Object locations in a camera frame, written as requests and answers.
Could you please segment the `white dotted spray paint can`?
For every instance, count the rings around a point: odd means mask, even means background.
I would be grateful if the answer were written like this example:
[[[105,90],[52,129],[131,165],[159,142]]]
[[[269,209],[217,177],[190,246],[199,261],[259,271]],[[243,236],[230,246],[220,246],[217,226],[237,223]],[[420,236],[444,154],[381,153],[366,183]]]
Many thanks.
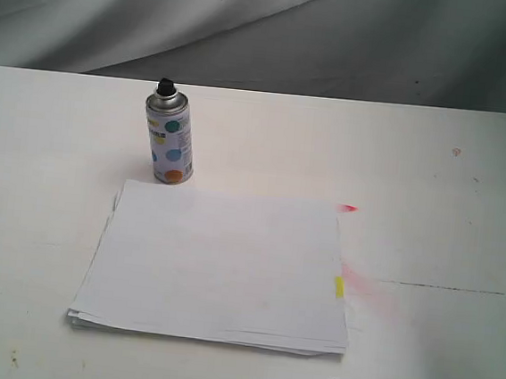
[[[162,78],[145,101],[154,177],[181,184],[193,175],[189,100],[172,80]]]

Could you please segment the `white paper stack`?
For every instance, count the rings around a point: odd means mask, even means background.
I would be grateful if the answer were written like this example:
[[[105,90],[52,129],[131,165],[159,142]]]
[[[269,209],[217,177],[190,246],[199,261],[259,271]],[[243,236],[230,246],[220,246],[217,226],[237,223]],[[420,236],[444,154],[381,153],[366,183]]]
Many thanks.
[[[326,202],[129,180],[68,315],[79,325],[341,354],[341,245]]]

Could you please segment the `white backdrop cloth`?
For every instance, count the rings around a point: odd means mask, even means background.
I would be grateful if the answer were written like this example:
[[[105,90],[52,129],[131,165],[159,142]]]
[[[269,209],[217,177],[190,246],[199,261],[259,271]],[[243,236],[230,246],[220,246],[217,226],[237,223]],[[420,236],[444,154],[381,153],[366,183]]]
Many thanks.
[[[0,65],[506,112],[506,0],[0,0]]]

